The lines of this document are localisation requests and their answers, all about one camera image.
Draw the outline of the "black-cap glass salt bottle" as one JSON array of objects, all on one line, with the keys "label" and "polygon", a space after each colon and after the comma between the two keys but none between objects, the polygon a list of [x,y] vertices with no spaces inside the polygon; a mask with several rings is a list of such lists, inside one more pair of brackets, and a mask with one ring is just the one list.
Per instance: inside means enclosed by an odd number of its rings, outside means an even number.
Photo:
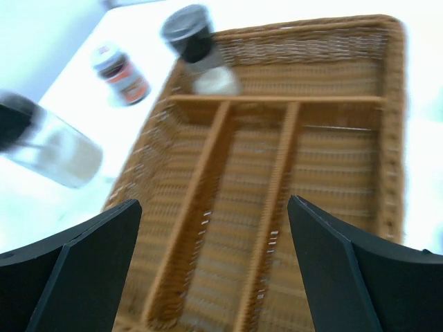
[{"label": "black-cap glass salt bottle", "polygon": [[31,112],[31,125],[1,155],[70,188],[86,185],[98,173],[103,151],[92,139],[22,95],[2,91],[1,105]]}]

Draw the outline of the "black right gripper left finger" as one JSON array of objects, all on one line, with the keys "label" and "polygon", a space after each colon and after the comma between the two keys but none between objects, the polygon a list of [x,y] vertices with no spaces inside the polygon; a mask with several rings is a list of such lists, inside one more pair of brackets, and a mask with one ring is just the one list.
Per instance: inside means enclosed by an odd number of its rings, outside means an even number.
[{"label": "black right gripper left finger", "polygon": [[1,254],[2,331],[111,331],[141,221],[136,199]]}]

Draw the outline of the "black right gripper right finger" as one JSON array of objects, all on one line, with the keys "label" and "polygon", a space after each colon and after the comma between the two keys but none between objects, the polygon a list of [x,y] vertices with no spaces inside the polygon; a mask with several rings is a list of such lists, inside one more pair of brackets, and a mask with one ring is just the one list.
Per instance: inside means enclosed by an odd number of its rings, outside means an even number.
[{"label": "black right gripper right finger", "polygon": [[300,196],[287,211],[316,331],[441,331],[442,256],[392,243]]}]

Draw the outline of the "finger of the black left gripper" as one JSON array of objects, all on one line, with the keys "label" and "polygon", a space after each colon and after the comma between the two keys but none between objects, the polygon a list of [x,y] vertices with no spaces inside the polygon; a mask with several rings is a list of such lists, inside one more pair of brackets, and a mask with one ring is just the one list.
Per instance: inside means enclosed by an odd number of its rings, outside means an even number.
[{"label": "finger of the black left gripper", "polygon": [[31,125],[31,112],[1,105],[1,152],[11,148]]}]

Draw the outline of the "clear-cap salt grinder bottle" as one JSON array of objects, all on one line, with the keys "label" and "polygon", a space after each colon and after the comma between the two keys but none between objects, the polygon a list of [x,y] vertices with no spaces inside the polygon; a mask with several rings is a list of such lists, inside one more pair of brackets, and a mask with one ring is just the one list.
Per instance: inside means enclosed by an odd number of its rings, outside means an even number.
[{"label": "clear-cap salt grinder bottle", "polygon": [[161,27],[161,36],[183,61],[197,95],[239,95],[242,86],[228,66],[213,37],[208,9],[190,4],[171,14]]}]

